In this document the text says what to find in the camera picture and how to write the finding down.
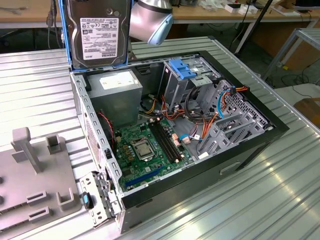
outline blue drive bay latch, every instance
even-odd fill
[[[169,63],[174,71],[180,75],[181,79],[192,79],[197,76],[197,74],[192,72],[188,65],[185,64],[181,59],[170,60]]]

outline white box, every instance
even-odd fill
[[[236,14],[240,9],[241,4],[227,4],[225,5],[224,9],[227,10],[229,13]]]
[[[239,13],[241,15],[245,15],[247,12],[247,8],[248,8],[248,5],[245,5],[245,4],[241,5]],[[255,6],[250,5],[247,14],[256,14],[257,12],[258,12],[258,9]]]

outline black ram slot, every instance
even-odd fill
[[[149,128],[154,135],[155,139],[159,143],[160,147],[167,156],[171,164],[176,162],[176,159],[181,160],[181,156],[177,151],[174,144],[171,142],[163,127],[159,122],[149,124]]]

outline blue tab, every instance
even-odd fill
[[[181,59],[169,60],[169,63],[175,72],[180,75],[181,79],[191,79],[197,76]]]
[[[87,203],[89,202],[88,196],[87,196],[87,195],[84,195],[84,196],[83,196],[83,200],[84,200],[84,203],[87,204]]]

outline blue cable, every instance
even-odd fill
[[[182,140],[185,137],[189,137],[189,134],[183,134],[182,136],[179,137],[179,139]]]
[[[221,112],[221,99],[222,99],[223,94],[224,94],[224,93],[227,93],[227,92],[230,92],[230,90],[223,91],[223,92],[220,94],[219,99],[218,99],[218,106],[217,106],[217,108],[218,108],[218,113],[219,113],[219,115],[220,115],[220,117],[221,117],[222,119],[224,118],[224,115],[223,115],[222,112]]]

